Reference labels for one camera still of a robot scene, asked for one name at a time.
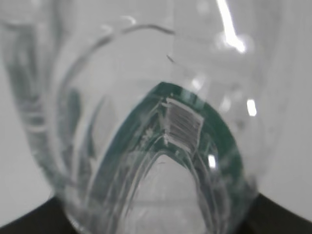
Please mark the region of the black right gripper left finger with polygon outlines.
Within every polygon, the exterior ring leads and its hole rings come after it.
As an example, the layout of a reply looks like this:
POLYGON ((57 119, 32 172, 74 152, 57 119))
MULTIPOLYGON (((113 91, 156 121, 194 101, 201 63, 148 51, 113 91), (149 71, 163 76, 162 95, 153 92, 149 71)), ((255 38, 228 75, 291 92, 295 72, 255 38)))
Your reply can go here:
POLYGON ((60 201, 53 197, 22 217, 2 226, 2 234, 72 234, 60 201))

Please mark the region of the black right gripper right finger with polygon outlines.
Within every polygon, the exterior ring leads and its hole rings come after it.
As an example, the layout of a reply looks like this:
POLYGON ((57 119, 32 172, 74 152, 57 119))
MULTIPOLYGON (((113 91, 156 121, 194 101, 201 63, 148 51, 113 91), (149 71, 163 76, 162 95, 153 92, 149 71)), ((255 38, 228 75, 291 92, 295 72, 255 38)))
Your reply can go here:
POLYGON ((259 195, 243 223, 245 234, 310 234, 312 223, 259 195))

